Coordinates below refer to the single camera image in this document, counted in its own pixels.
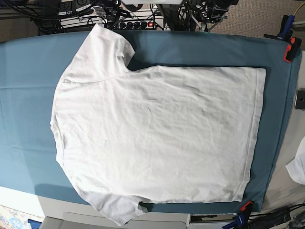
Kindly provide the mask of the white T-shirt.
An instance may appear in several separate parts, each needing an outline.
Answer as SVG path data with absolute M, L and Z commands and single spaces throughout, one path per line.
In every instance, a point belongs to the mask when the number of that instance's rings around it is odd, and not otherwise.
M 141 202 L 243 199 L 250 180 L 266 71 L 153 66 L 95 25 L 57 84 L 51 130 L 56 161 L 78 195 L 122 222 Z

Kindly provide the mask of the teal table cloth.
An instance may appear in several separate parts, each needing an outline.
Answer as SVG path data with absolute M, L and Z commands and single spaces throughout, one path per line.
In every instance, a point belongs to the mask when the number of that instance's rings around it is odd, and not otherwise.
M 280 152 L 302 53 L 284 60 L 286 43 L 271 39 L 182 32 L 122 30 L 135 49 L 129 69 L 163 66 L 247 66 L 266 69 L 264 106 L 242 202 L 146 204 L 152 212 L 232 213 L 252 200 L 260 211 Z M 0 184 L 83 204 L 57 163 L 50 129 L 55 87 L 86 32 L 37 36 L 0 45 Z

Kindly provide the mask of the orange black clamp bottom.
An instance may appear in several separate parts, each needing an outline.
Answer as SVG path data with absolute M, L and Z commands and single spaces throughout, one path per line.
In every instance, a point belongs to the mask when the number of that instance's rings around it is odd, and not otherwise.
M 253 209 L 253 205 L 254 205 L 254 202 L 253 201 L 248 201 L 247 203 L 245 203 L 241 208 L 240 208 L 240 211 L 241 212 L 246 212 L 246 211 L 252 211 Z

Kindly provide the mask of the orange black clamp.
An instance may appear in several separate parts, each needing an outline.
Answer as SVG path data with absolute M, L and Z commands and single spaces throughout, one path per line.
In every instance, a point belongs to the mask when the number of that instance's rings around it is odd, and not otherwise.
M 241 212 L 246 212 L 246 211 L 252 211 L 253 209 L 253 205 L 254 205 L 254 202 L 253 201 L 248 201 L 247 203 L 245 203 L 241 208 L 240 208 L 240 211 Z
M 284 61 L 291 62 L 295 56 L 297 51 L 301 46 L 302 40 L 296 37 L 292 37 L 286 47 L 286 51 L 284 54 Z

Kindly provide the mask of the grey plastic bin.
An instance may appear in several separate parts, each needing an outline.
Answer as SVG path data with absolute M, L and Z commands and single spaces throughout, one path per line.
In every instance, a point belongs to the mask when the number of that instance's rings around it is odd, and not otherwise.
M 152 213 L 127 219 L 122 222 L 105 216 L 64 212 L 63 217 L 48 216 L 42 222 L 41 229 L 186 229 L 186 214 Z

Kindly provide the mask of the blue black clamp bottom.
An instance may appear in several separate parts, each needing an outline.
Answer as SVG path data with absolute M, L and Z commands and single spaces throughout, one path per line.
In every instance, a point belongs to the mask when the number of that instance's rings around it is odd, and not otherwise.
M 251 212 L 243 211 L 238 213 L 237 216 L 234 218 L 233 222 L 222 226 L 223 229 L 243 229 L 246 224 L 248 223 L 249 217 Z

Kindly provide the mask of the silver phone device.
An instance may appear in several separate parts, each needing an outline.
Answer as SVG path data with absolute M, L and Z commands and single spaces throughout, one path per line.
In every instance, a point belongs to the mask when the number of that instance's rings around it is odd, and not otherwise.
M 305 110 L 305 88 L 298 89 L 296 92 L 295 109 Z

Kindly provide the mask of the white cloth at right edge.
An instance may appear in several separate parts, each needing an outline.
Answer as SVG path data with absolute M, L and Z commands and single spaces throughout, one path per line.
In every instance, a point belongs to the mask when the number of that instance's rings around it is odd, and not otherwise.
M 286 170 L 294 182 L 305 184 L 305 138 L 300 142 L 295 158 L 286 165 Z

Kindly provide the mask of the orange black clamp top right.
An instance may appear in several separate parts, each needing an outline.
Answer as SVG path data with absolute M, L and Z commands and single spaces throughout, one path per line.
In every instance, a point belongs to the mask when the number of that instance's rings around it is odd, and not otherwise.
M 286 47 L 286 51 L 284 54 L 284 61 L 291 62 L 295 56 L 297 51 L 301 46 L 302 40 L 296 37 L 292 37 Z

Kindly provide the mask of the black power strip red switch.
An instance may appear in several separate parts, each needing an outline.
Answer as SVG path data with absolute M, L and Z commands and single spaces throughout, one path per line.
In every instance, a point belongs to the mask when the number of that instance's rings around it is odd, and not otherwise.
M 122 21 L 112 30 L 156 30 L 156 25 L 153 21 Z

